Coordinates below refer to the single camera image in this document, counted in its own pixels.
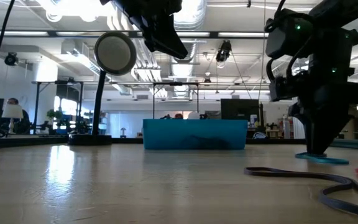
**blue base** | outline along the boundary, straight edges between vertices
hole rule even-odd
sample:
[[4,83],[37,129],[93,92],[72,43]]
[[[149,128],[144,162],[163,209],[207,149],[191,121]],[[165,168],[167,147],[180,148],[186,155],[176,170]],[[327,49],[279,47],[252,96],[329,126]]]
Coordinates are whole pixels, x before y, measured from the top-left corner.
[[248,121],[144,119],[145,149],[244,149]]
[[303,153],[296,154],[295,157],[298,159],[308,159],[313,162],[324,163],[324,164],[337,164],[337,165],[349,164],[349,161],[345,159],[327,158],[327,154],[314,155],[314,154],[308,154],[307,152],[303,152]]

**box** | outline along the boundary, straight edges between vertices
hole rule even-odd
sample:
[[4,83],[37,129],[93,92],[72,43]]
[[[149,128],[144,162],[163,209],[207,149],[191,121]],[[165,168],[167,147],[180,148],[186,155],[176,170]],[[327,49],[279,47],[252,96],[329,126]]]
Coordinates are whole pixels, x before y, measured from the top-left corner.
[[144,148],[242,150],[247,127],[246,120],[144,119]]

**lamp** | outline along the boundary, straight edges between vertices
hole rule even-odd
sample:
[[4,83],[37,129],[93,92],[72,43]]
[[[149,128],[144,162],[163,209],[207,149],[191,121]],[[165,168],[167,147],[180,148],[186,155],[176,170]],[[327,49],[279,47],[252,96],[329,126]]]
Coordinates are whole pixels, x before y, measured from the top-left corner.
[[9,123],[9,134],[14,134],[13,132],[13,119],[22,119],[23,111],[20,105],[9,105],[5,106],[4,112],[2,113],[3,118],[10,118],[11,122]]

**black stand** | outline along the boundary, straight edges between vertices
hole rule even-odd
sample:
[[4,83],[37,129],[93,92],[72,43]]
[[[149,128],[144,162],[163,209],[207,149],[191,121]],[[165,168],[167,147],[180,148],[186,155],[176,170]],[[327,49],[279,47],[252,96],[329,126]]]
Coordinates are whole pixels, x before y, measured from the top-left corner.
[[106,72],[101,70],[98,89],[94,100],[92,134],[71,134],[68,144],[72,146],[106,146],[111,144],[111,136],[99,135],[99,117]]

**desk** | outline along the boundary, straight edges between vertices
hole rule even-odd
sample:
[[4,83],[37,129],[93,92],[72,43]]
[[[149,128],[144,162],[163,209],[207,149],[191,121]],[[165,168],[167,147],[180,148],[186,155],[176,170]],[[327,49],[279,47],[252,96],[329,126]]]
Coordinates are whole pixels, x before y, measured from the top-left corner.
[[[356,179],[358,150],[330,148],[349,166],[295,159],[306,146],[245,151],[145,151],[141,144],[0,149],[0,223],[330,223],[358,217],[318,202],[334,182],[253,177],[245,166]],[[358,204],[348,190],[335,198]]]

